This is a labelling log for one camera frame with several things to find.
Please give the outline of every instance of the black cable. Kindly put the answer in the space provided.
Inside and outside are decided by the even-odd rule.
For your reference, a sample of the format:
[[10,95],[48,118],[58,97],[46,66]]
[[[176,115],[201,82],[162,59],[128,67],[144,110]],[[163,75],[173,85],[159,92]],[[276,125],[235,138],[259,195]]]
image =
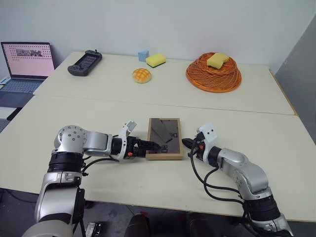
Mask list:
[[242,215],[242,225],[245,227],[246,230],[248,230],[253,236],[255,237],[261,237],[261,235],[259,235],[257,232],[255,232],[254,230],[252,230],[251,228],[249,228],[245,222],[246,220],[246,211],[243,212]]
[[196,166],[194,165],[194,159],[193,159],[193,150],[195,148],[197,144],[197,141],[196,139],[193,140],[193,144],[192,144],[192,147],[191,147],[191,152],[190,152],[190,159],[191,159],[191,165],[192,165],[192,168],[193,168],[193,171],[194,171],[194,174],[196,174],[196,177],[201,181],[201,183],[203,183],[204,185],[210,187],[210,188],[213,188],[213,189],[221,189],[221,190],[228,190],[228,191],[233,191],[235,193],[238,193],[239,194],[239,191],[236,190],[236,189],[232,189],[232,188],[227,188],[227,187],[220,187],[220,186],[214,186],[214,185],[211,185],[211,184],[208,184],[208,183],[205,183],[202,178],[199,176],[198,172],[197,172],[197,169],[196,169]]
[[73,234],[75,233],[75,231],[76,231],[76,229],[77,229],[77,226],[78,226],[78,222],[75,223],[75,226],[74,226],[74,228],[73,228]]
[[214,195],[212,195],[208,190],[207,190],[207,178],[212,174],[214,173],[215,171],[218,170],[218,167],[213,169],[212,171],[208,172],[207,175],[205,176],[204,178],[204,181],[203,181],[203,186],[204,186],[204,190],[206,191],[206,193],[213,199],[215,200],[219,200],[219,201],[233,201],[233,202],[237,202],[237,203],[240,203],[241,205],[243,205],[244,203],[238,199],[233,199],[233,198],[222,198],[222,197],[216,197]]
[[95,164],[96,162],[100,162],[100,161],[104,161],[104,160],[110,160],[110,161],[115,161],[115,162],[118,162],[118,161],[119,161],[118,159],[112,158],[112,156],[110,156],[110,158],[96,159],[96,160],[90,162],[89,164],[87,164],[87,165],[85,166],[85,168],[83,168],[82,172],[84,173],[90,166],[92,166],[92,165]]
[[134,214],[134,212],[132,212],[132,210],[128,207],[128,205],[125,205],[127,208],[128,208],[128,210],[133,214],[133,216],[135,216],[135,214]]
[[83,160],[87,160],[87,159],[89,159],[89,158],[91,158],[91,156],[88,156],[88,157],[86,157],[86,158],[83,158]]
[[8,194],[10,194],[13,198],[15,198],[15,199],[17,199],[17,200],[19,200],[19,201],[28,202],[28,203],[36,203],[36,201],[27,201],[27,200],[20,199],[20,198],[16,197],[16,196],[15,196],[11,191],[9,191],[8,189],[4,189],[4,190],[6,190],[6,192],[7,192]]
[[80,228],[81,228],[82,237],[85,237],[84,223],[83,223],[82,218],[80,219]]

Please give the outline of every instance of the orange rope basket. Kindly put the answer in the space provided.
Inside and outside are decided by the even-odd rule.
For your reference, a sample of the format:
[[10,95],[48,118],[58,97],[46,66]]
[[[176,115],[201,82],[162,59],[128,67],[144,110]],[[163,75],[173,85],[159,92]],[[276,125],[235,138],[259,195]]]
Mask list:
[[206,65],[214,53],[202,54],[191,63],[186,71],[189,81],[202,90],[209,92],[228,92],[235,90],[241,83],[241,73],[236,62],[230,57],[220,69]]

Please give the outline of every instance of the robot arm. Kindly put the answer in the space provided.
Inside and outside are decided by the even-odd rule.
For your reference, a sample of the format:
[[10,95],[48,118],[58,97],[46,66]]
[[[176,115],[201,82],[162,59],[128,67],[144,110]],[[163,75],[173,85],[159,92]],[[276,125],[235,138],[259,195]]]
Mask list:
[[[197,132],[197,158],[218,167],[233,179],[244,200],[244,208],[250,215],[252,227],[259,233],[287,233],[293,236],[286,218],[278,210],[263,169],[251,163],[242,153],[216,147],[217,134],[211,123],[203,125]],[[183,142],[192,148],[189,140],[184,139]]]
[[127,122],[119,135],[91,132],[78,126],[65,126],[57,134],[51,153],[48,171],[35,208],[36,224],[23,237],[70,237],[73,227],[80,223],[82,235],[84,189],[80,189],[85,167],[83,154],[97,157],[111,156],[114,161],[145,157],[146,151],[160,146],[129,136],[135,128]]

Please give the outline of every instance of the yellow sponge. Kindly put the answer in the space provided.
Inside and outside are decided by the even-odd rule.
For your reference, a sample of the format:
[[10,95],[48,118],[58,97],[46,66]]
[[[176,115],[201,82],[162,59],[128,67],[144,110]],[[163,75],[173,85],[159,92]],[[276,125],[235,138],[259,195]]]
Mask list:
[[156,53],[148,58],[146,58],[146,63],[151,66],[152,68],[159,66],[166,62],[166,57],[163,56],[161,53]]
[[214,53],[214,55],[206,61],[206,65],[220,69],[223,66],[223,63],[226,63],[228,59],[229,56],[223,53]]
[[221,56],[216,56],[216,55],[213,55],[212,57],[210,57],[207,61],[206,61],[206,64],[208,66],[212,66],[214,68],[217,68],[217,69],[220,69],[222,67],[224,63],[224,60]]
[[214,55],[218,55],[223,58],[224,63],[226,63],[229,59],[229,56],[225,55],[224,53],[215,53]]

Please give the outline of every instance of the game controller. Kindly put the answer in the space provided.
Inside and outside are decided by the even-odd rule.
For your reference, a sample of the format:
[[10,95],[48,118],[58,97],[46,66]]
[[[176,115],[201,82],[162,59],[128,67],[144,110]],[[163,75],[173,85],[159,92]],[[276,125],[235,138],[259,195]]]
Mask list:
[[68,72],[74,76],[85,77],[101,61],[102,54],[97,50],[87,50],[75,64],[68,67]]

